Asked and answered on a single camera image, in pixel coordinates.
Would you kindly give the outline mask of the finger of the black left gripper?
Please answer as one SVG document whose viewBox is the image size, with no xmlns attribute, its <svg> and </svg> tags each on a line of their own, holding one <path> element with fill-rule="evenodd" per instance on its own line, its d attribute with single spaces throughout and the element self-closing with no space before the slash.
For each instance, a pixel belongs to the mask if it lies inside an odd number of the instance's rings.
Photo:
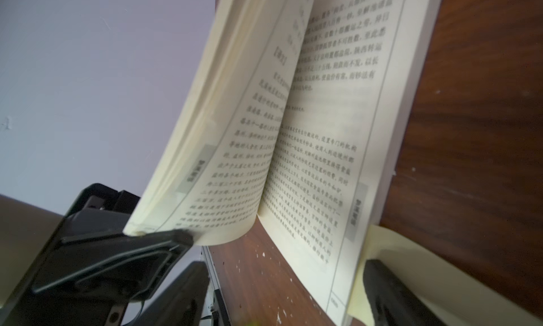
<svg viewBox="0 0 543 326">
<path fill-rule="evenodd" d="M 63 238 L 31 285 L 40 296 L 133 302 L 149 299 L 192 248 L 184 231 Z"/>
</svg>

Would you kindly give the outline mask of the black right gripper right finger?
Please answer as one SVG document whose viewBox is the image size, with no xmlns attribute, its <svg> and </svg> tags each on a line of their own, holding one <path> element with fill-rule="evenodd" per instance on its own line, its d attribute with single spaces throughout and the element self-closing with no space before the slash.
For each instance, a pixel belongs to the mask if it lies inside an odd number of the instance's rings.
<svg viewBox="0 0 543 326">
<path fill-rule="evenodd" d="M 363 283 L 376 325 L 445 325 L 380 260 L 366 261 Z"/>
</svg>

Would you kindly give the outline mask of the dark blue book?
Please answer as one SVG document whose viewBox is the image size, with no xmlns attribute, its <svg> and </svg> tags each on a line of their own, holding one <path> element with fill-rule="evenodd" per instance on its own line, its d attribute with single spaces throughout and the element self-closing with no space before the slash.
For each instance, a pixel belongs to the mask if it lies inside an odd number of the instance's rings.
<svg viewBox="0 0 543 326">
<path fill-rule="evenodd" d="M 128 236 L 258 221 L 335 325 L 379 222 L 441 0 L 219 0 Z"/>
</svg>

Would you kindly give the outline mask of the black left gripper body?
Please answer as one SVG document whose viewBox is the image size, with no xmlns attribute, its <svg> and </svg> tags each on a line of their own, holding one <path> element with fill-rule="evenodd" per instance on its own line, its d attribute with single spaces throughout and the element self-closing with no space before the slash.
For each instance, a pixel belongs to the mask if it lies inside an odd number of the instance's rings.
<svg viewBox="0 0 543 326">
<path fill-rule="evenodd" d="M 1 197 L 1 324 L 123 325 L 130 302 L 40 296 L 31 285 L 63 238 L 123 234 L 138 197 L 101 184 L 84 189 L 65 215 Z"/>
</svg>

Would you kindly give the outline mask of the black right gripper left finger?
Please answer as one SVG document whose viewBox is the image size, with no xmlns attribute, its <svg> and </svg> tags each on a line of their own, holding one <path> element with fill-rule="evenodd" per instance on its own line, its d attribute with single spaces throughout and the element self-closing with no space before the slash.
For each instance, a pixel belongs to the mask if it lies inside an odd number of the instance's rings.
<svg viewBox="0 0 543 326">
<path fill-rule="evenodd" d="M 134 325 L 199 325 L 209 286 L 204 262 L 191 263 L 136 319 Z"/>
</svg>

